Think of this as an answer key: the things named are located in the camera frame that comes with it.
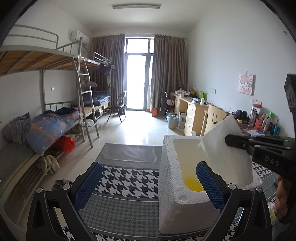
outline smiley face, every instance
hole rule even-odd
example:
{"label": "smiley face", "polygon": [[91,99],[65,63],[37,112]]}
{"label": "smiley face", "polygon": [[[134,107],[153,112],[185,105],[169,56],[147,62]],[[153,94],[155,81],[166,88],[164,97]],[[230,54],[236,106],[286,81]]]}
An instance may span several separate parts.
{"label": "smiley face", "polygon": [[217,124],[217,121],[214,121],[213,120],[213,118],[212,118],[212,122],[213,122],[213,124],[215,125],[215,124]]}

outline wooden chair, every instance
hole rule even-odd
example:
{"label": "wooden chair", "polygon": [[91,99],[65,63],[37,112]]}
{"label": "wooden chair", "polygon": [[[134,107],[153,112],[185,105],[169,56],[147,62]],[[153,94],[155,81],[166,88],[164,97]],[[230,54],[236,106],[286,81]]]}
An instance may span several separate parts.
{"label": "wooden chair", "polygon": [[126,91],[124,91],[124,92],[122,92],[122,93],[120,94],[120,96],[118,97],[118,99],[117,99],[117,101],[115,102],[115,104],[109,105],[109,106],[107,107],[107,109],[108,109],[108,110],[111,110],[111,112],[110,112],[110,115],[109,115],[108,120],[107,120],[106,123],[108,123],[109,118],[110,118],[110,116],[112,115],[112,113],[113,113],[114,110],[117,110],[117,113],[118,113],[119,119],[120,119],[121,122],[123,122],[123,121],[121,120],[121,118],[120,118],[119,110],[122,109],[122,110],[123,110],[123,113],[124,113],[124,116],[126,117],[126,112],[125,112],[125,110],[124,110],[124,107],[125,107],[126,105],[123,103],[123,98],[125,98],[125,97],[126,97]]}
{"label": "wooden chair", "polygon": [[204,123],[202,125],[202,133],[200,136],[204,136],[210,130],[215,128],[215,126],[219,124],[219,122],[221,122],[225,117],[226,112],[224,110],[219,109],[216,106],[209,105],[209,110],[205,114]]}

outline desk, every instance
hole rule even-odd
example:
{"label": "desk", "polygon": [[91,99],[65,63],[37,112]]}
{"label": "desk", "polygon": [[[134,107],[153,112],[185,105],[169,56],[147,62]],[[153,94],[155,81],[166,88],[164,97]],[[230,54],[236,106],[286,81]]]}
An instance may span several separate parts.
{"label": "desk", "polygon": [[179,112],[186,113],[186,122],[184,134],[191,136],[191,132],[195,131],[197,136],[201,135],[202,124],[205,117],[204,110],[208,110],[208,105],[193,104],[191,99],[186,97],[179,97],[175,93],[171,93],[170,97],[175,101],[175,113],[179,115]]}

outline metal ladder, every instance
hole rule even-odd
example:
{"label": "metal ladder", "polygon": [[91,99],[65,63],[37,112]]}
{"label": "metal ladder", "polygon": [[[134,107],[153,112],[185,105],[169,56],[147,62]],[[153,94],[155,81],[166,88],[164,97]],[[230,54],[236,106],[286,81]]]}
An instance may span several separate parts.
{"label": "metal ladder", "polygon": [[[75,66],[75,73],[76,73],[77,106],[78,106],[78,111],[80,112],[81,134],[82,134],[83,141],[85,141],[84,130],[83,130],[83,127],[82,127],[82,123],[84,123],[85,128],[86,128],[86,133],[87,133],[87,136],[88,136],[88,139],[89,139],[89,144],[90,144],[91,148],[93,148],[89,130],[92,129],[95,126],[98,138],[100,137],[100,135],[99,135],[99,129],[98,129],[98,125],[97,125],[96,115],[95,115],[95,112],[94,112],[94,102],[93,102],[93,97],[92,97],[92,92],[91,92],[91,86],[87,86],[87,84],[86,84],[86,87],[88,87],[89,89],[87,91],[84,91],[84,92],[82,91],[82,88],[81,88],[81,78],[80,78],[81,76],[83,76],[83,77],[86,76],[87,80],[85,81],[85,83],[87,83],[87,81],[91,81],[91,78],[89,76],[89,71],[88,71],[87,66],[86,66],[86,62],[85,62],[84,59],[81,60],[81,45],[79,45],[78,53],[79,53],[79,55],[78,55],[78,58],[77,58],[77,63],[75,63],[74,58],[72,59],[72,63],[73,63],[73,66]],[[81,61],[83,62],[85,73],[80,72],[80,63],[81,63]],[[83,94],[86,94],[86,93],[89,93],[89,97],[90,97],[90,101],[91,101],[91,110],[92,110],[93,119],[94,119],[94,125],[91,126],[91,127],[88,127],[88,125],[87,125],[86,114],[85,114],[85,109],[84,109]]]}

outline red plastic bag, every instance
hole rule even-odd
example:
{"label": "red plastic bag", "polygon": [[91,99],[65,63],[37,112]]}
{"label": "red plastic bag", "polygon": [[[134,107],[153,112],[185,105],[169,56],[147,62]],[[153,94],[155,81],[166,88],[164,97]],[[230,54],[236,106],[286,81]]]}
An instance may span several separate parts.
{"label": "red plastic bag", "polygon": [[75,142],[71,137],[62,136],[53,145],[52,148],[62,152],[71,152],[75,147]]}

